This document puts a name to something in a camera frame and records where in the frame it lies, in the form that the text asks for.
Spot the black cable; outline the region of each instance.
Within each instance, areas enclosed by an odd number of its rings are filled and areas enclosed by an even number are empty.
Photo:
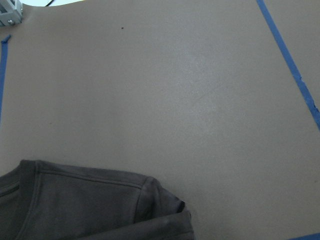
[[[55,0],[51,0],[47,5],[45,5],[46,7],[49,7]]]

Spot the neckline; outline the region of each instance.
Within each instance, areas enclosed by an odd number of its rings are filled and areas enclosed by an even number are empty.
[[[35,178],[36,163],[30,160],[21,160],[15,169],[0,176],[0,196],[19,189],[18,207],[4,234],[4,239],[18,239],[20,232],[23,231],[24,222],[27,220],[31,208]]]

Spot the dark gray t-shirt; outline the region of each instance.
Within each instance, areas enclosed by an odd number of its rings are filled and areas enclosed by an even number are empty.
[[[0,177],[1,240],[194,240],[183,201],[153,177],[22,160]]]

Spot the metal bracket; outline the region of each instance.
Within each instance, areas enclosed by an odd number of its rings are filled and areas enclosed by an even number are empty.
[[[0,0],[0,27],[22,22],[23,5],[20,0]]]

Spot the blue tape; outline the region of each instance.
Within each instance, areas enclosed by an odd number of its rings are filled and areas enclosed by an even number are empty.
[[[268,26],[273,34],[273,37],[274,37],[276,43],[278,44],[278,47],[284,57],[284,60],[286,61],[286,64],[288,65],[288,67],[291,71],[291,74],[292,74],[297,86],[300,89],[300,92],[304,98],[304,101],[305,101],[306,105],[308,106],[308,108],[313,116],[313,119],[318,126],[318,129],[320,130],[320,112],[315,105],[314,99],[312,98],[305,82],[302,80],[302,76],[301,76],[293,58],[291,57],[291,54],[290,54],[283,38],[281,37],[281,34],[280,34],[279,30],[277,29],[277,26],[276,26],[274,20],[272,19],[271,15],[266,7],[264,0],[256,0],[256,2],[258,3],[258,5],[261,9],[261,12],[266,20],[266,23],[268,24]]]
[[[320,240],[320,233],[312,234],[308,236],[301,236],[301,237],[293,238],[291,240]]]
[[[8,58],[8,40],[11,35],[8,35],[5,39],[1,41],[1,61],[0,61],[0,122],[2,113],[2,99],[4,96],[5,88],[5,76],[6,76],[6,66]]]

